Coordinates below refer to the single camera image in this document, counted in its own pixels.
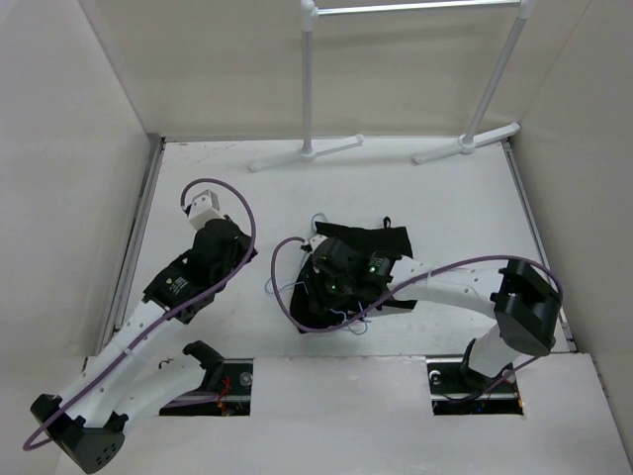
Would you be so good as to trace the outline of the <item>light blue wire hanger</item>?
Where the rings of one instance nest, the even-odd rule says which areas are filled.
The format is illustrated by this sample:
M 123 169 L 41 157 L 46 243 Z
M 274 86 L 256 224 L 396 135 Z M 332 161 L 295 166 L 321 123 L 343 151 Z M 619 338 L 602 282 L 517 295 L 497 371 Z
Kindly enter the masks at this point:
M 305 243 L 307 240 L 303 237 L 287 237 L 274 247 L 271 257 L 271 277 L 264 284 L 264 292 L 279 302 L 283 302 L 281 293 L 286 290 L 293 291 L 288 310 L 285 311 L 285 305 L 282 305 L 282 309 L 286 316 L 291 316 L 291 323 L 298 329 L 299 333 L 307 333 L 305 328 L 315 327 L 316 325 L 312 321 L 325 324 L 327 328 L 333 328 L 334 326 L 345 324 L 358 313 L 362 313 L 364 311 L 362 304 L 358 304 L 349 311 L 328 307 L 326 303 L 319 300 L 319 297 L 322 297 L 322 293 L 317 288 L 317 282 L 315 281 L 317 275 L 308 264 L 310 256 L 307 253 L 304 253 L 298 277 L 293 282 L 282 286 L 279 285 L 276 271 L 274 270 L 277 258 L 284 246 L 295 241 Z

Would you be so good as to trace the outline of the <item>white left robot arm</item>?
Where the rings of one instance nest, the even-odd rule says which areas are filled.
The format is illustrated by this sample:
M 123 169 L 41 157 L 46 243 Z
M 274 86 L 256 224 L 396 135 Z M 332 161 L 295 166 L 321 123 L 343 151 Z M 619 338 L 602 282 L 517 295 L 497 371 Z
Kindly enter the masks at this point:
M 191 248 L 154 277 L 128 321 L 83 372 L 59 393 L 37 396 L 30 411 L 40 426 L 24 450 L 40 447 L 44 433 L 83 473 L 95 474 L 123 447 L 134 419 L 157 415 L 190 391 L 217 391 L 225 360 L 200 340 L 152 375 L 138 375 L 255 254 L 253 235 L 230 218 L 207 220 Z

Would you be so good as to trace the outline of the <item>black trousers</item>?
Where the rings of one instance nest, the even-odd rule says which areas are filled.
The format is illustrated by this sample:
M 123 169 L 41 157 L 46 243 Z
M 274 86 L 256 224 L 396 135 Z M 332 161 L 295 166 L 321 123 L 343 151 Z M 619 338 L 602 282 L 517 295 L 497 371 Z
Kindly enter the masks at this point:
M 305 245 L 307 262 L 293 291 L 290 314 L 299 333 L 329 329 L 350 321 L 387 292 L 387 266 L 413 257 L 405 227 L 386 217 L 376 229 L 316 221 L 319 245 Z

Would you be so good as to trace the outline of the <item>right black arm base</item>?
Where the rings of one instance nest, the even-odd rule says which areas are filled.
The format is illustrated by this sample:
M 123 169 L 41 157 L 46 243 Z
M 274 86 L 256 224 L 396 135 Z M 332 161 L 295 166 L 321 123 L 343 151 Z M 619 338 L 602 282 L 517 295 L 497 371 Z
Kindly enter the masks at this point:
M 509 365 L 495 378 L 466 376 L 457 361 L 427 364 L 434 416 L 522 416 L 518 384 Z

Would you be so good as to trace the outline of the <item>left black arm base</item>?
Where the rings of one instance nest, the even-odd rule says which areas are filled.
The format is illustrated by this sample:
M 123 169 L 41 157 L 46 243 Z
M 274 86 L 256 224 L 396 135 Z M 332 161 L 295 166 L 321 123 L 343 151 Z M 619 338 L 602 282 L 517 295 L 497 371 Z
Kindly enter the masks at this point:
M 201 340 L 187 344 L 205 371 L 200 385 L 163 407 L 162 417 L 245 417 L 250 415 L 254 360 L 224 358 Z

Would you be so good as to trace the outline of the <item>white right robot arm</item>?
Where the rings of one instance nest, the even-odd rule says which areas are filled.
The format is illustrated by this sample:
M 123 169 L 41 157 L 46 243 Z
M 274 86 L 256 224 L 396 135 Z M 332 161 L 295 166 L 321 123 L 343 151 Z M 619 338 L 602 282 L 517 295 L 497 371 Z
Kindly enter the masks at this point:
M 403 254 L 363 252 L 325 236 L 303 249 L 313 273 L 309 294 L 325 310 L 349 309 L 361 319 L 396 302 L 431 302 L 493 320 L 469 342 L 458 369 L 461 384 L 474 393 L 492 390 L 518 357 L 545 357 L 555 344 L 563 286 L 536 261 L 487 255 L 436 266 Z

